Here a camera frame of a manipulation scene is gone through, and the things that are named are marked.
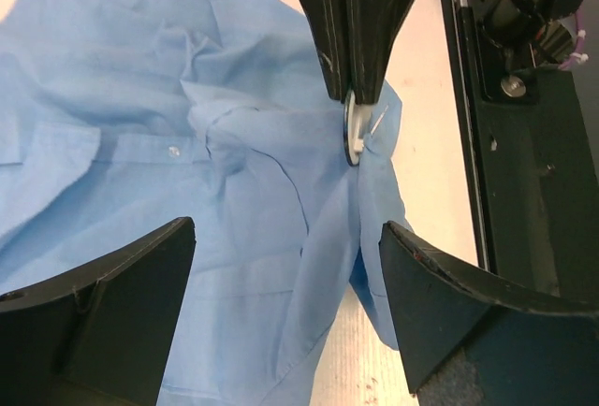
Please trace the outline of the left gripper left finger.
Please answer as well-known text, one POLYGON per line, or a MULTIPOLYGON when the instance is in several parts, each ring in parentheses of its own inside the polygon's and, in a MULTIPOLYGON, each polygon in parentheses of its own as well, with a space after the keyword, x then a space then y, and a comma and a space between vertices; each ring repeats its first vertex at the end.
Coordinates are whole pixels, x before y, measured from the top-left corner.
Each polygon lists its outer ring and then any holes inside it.
POLYGON ((195 246, 178 218, 2 295, 2 404, 154 405, 195 246))

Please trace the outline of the round blue badge pin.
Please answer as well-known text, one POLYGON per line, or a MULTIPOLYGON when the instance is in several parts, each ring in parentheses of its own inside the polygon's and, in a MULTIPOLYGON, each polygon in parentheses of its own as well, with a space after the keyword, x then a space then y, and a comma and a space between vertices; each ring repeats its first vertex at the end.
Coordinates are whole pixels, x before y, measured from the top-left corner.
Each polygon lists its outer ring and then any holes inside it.
POLYGON ((348 91, 343 108, 343 145, 351 167, 359 164, 365 148, 364 138, 377 130, 388 112, 388 106, 385 106, 373 122, 374 108, 375 105, 358 104, 354 91, 348 91))

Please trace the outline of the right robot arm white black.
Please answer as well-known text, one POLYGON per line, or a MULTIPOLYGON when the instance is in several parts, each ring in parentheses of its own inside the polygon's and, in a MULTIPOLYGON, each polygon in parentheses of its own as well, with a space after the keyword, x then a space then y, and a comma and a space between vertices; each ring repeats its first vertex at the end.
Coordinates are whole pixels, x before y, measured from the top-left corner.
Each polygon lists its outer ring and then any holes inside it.
MULTIPOLYGON (((329 97, 378 102, 393 42, 415 0, 299 0, 310 25, 329 97)), ((516 47, 540 27, 569 16, 583 0, 504 0, 487 25, 493 40, 516 47)))

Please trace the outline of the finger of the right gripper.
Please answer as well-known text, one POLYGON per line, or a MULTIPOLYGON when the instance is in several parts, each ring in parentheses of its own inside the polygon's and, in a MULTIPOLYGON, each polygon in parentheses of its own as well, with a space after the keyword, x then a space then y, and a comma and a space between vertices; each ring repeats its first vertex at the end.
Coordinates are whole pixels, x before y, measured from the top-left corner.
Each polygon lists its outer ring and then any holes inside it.
POLYGON ((378 102, 395 39, 415 0, 346 0, 351 88, 360 105, 378 102))
POLYGON ((346 0, 299 2, 311 28, 329 97, 343 101, 351 80, 346 0))

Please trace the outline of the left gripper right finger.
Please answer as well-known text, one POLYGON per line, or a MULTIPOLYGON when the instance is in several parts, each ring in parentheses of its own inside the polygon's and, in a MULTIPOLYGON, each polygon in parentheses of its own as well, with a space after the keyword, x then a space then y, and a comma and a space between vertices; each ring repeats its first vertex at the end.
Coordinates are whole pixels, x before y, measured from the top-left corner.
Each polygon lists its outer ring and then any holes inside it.
POLYGON ((401 225, 379 242, 408 389, 422 405, 594 405, 596 306, 542 294, 401 225))

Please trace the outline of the blue button-up shirt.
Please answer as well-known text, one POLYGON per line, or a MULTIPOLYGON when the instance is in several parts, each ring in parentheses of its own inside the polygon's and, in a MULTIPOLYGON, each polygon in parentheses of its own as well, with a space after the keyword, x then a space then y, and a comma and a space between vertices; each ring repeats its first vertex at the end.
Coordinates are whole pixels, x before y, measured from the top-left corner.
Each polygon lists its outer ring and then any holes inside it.
POLYGON ((1 23, 1 284, 181 216, 197 247, 159 403, 305 405, 347 288, 397 339, 378 250, 404 205, 385 88, 356 167, 279 0, 16 0, 1 23))

